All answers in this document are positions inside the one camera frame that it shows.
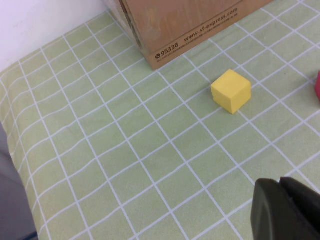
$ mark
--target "red object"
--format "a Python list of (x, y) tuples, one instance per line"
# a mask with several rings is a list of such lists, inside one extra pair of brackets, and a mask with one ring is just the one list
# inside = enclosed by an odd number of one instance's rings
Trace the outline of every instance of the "red object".
[(318, 74), (318, 78), (317, 78), (317, 80), (315, 82), (314, 89), (315, 89), (315, 93), (318, 96), (318, 99), (320, 101), (320, 71), (319, 71), (319, 74)]

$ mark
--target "yellow cube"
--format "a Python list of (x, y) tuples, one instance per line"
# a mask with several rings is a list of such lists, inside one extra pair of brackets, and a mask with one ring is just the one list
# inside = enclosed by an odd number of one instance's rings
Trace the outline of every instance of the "yellow cube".
[(213, 100), (231, 114), (251, 99), (251, 82), (228, 70), (211, 85)]

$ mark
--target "green checkered tablecloth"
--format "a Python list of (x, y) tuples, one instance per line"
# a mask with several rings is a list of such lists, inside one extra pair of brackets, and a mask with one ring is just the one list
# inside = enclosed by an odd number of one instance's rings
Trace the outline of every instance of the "green checkered tablecloth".
[[(108, 12), (1, 73), (41, 240), (252, 239), (254, 183), (320, 189), (320, 1), (275, 0), (152, 71)], [(235, 115), (210, 84), (252, 83)]]

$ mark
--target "white wall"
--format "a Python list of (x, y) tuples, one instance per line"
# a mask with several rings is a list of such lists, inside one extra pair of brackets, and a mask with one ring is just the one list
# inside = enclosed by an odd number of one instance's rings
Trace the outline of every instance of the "white wall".
[(102, 0), (0, 0), (0, 72), (106, 9)]

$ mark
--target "cardboard box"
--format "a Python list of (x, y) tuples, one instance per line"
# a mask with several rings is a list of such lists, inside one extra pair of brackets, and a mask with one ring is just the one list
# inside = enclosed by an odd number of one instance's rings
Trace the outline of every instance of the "cardboard box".
[(155, 70), (273, 0), (104, 0)]

